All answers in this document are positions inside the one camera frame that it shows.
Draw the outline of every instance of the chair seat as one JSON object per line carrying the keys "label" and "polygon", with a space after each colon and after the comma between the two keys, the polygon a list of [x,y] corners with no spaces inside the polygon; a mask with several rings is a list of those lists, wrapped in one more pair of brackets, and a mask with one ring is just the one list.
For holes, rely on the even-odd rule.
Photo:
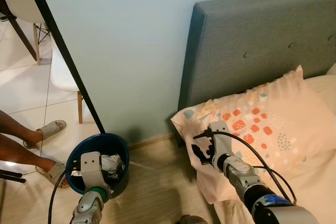
{"label": "chair seat", "polygon": [[51,36],[51,45],[53,47],[50,79],[54,86],[64,91],[79,91],[75,80],[73,79],[68,66],[66,65],[62,54],[60,53],[54,38]]}

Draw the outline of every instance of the patterned pillowcase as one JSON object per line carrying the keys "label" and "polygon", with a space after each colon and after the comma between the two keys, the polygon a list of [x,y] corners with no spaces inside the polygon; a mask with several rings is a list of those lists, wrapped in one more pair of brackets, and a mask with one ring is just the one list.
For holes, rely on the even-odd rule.
{"label": "patterned pillowcase", "polygon": [[[197,144],[204,152],[207,150],[207,139],[192,137],[218,120],[226,121],[232,134],[254,147],[280,173],[311,156],[336,148],[335,116],[303,81],[301,66],[243,94],[186,108],[172,122],[186,142],[191,163],[197,170],[198,185],[209,203],[236,199],[228,180],[210,165],[202,166],[191,149],[192,144]],[[247,147],[234,139],[232,149],[250,165],[261,165]],[[257,169],[256,173],[264,182],[269,181],[265,170]]]}

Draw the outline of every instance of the gray slipper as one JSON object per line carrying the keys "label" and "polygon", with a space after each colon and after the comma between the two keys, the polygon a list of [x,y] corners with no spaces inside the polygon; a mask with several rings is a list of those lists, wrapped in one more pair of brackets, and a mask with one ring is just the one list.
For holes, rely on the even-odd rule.
{"label": "gray slipper", "polygon": [[[43,140],[55,135],[56,133],[60,132],[61,130],[63,130],[65,127],[67,126],[67,123],[63,120],[56,120],[53,121],[51,123],[48,123],[46,126],[43,126],[42,128],[39,128],[37,130],[41,130],[43,133]],[[28,144],[23,141],[23,146],[26,147],[27,149],[31,149],[34,148],[35,145],[32,146],[28,146]]]}
{"label": "gray slipper", "polygon": [[[35,170],[40,173],[42,176],[44,176],[47,180],[49,180],[53,185],[56,184],[59,176],[61,176],[61,174],[64,172],[65,170],[65,166],[61,163],[56,163],[52,169],[50,169],[49,172],[45,172],[44,170],[42,170],[41,168],[35,166]],[[62,181],[59,183],[58,188],[64,189],[64,188],[68,188],[69,185],[67,186],[62,186],[62,182],[65,179],[65,175],[62,178]]]}

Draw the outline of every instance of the black cable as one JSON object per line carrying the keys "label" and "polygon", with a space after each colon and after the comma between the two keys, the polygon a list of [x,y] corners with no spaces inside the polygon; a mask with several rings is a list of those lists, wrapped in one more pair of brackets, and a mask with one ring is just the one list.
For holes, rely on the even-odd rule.
{"label": "black cable", "polygon": [[52,215],[52,204],[54,203],[54,197],[55,197],[55,193],[57,190],[57,187],[59,185],[59,183],[61,182],[63,176],[65,175],[65,173],[67,172],[67,170],[65,169],[64,172],[62,172],[61,176],[59,176],[55,186],[54,186],[54,190],[52,191],[51,194],[51,198],[50,198],[50,204],[49,204],[49,213],[48,213],[48,224],[51,224],[51,215]]}
{"label": "black cable", "polygon": [[[264,166],[258,166],[258,165],[253,166],[253,168],[265,169]],[[292,188],[290,187],[289,183],[285,180],[284,177],[282,177],[278,172],[276,172],[276,171],[273,170],[272,168],[271,168],[271,171],[272,171],[273,173],[275,173],[277,176],[279,176],[279,177],[281,178],[281,180],[286,184],[286,186],[287,186],[288,189],[290,190],[290,193],[292,194],[292,197],[293,197],[293,204],[296,204],[297,199],[296,199],[296,196],[295,196],[295,194],[294,194],[294,191],[293,191]]]}
{"label": "black cable", "polygon": [[204,133],[195,136],[194,139],[196,138],[200,138],[200,137],[212,137],[213,135],[226,135],[229,137],[232,137],[236,140],[238,140],[239,142],[241,142],[242,144],[244,144],[247,148],[249,148],[259,159],[259,161],[263,164],[263,166],[265,167],[265,170],[269,173],[269,175],[271,176],[271,178],[273,179],[274,183],[277,185],[277,187],[279,188],[280,192],[282,193],[282,195],[284,196],[284,198],[288,201],[290,201],[288,195],[286,194],[285,190],[283,189],[283,187],[280,185],[278,179],[274,176],[273,172],[271,171],[271,169],[269,168],[269,166],[267,165],[267,163],[264,161],[264,159],[259,155],[259,153],[249,144],[247,144],[244,140],[242,140],[240,137],[232,135],[230,133],[227,132],[223,132],[223,131],[216,131],[213,132],[210,129],[207,129],[204,131]]}

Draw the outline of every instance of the blue trash bin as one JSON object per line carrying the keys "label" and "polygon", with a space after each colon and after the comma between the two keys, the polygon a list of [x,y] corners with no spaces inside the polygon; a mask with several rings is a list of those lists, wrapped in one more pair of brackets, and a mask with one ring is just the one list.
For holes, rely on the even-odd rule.
{"label": "blue trash bin", "polygon": [[[83,140],[75,149],[73,149],[68,158],[66,168],[68,168],[74,160],[80,160],[81,155],[87,152],[100,152],[101,155],[109,156],[119,154],[125,168],[120,180],[113,184],[109,184],[113,190],[111,198],[116,198],[116,196],[120,195],[125,190],[129,179],[128,166],[130,163],[130,154],[126,142],[121,137],[109,133],[91,136]],[[66,173],[66,178],[74,191],[82,195],[85,193],[85,184],[82,177],[71,176],[71,171],[69,170]]]}

